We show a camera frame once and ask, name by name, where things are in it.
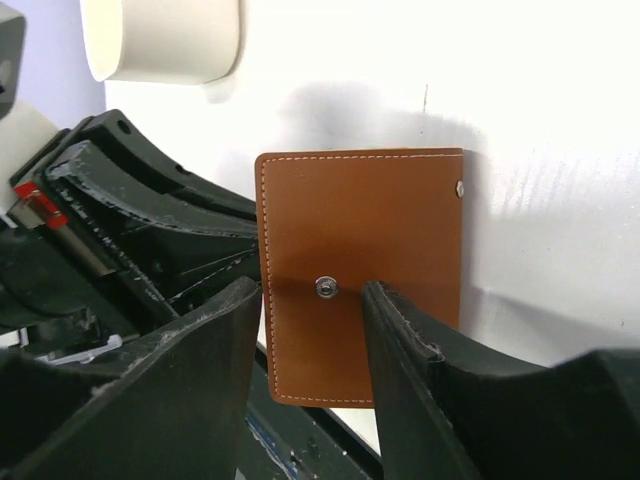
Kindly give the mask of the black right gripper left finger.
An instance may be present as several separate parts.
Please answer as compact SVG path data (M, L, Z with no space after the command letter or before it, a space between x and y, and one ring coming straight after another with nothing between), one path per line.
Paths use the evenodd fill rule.
M231 479L262 292L241 278L87 363L1 353L5 479Z

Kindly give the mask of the brown leather card holder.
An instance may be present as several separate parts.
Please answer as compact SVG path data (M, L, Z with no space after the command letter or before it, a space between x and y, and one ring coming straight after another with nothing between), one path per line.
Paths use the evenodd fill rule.
M459 324L464 152L272 152L255 162L269 386L279 403L373 404L361 291L381 281Z

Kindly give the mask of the white oblong tray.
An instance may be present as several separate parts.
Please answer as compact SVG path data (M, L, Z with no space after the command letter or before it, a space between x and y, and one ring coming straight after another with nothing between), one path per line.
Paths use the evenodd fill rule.
M240 50L237 0L87 0L80 11L99 82L202 85L227 76Z

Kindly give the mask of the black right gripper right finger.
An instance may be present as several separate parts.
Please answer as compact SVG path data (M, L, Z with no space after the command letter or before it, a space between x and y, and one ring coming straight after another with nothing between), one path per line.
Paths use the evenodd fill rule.
M380 282L362 310L388 479L635 479L639 353L552 367L489 348Z

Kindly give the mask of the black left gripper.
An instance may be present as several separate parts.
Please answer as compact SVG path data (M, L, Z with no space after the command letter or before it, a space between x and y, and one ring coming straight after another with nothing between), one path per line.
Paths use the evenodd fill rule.
M260 279L256 204L173 161L119 110L64 129L9 180L1 330L36 357L127 342L167 300Z

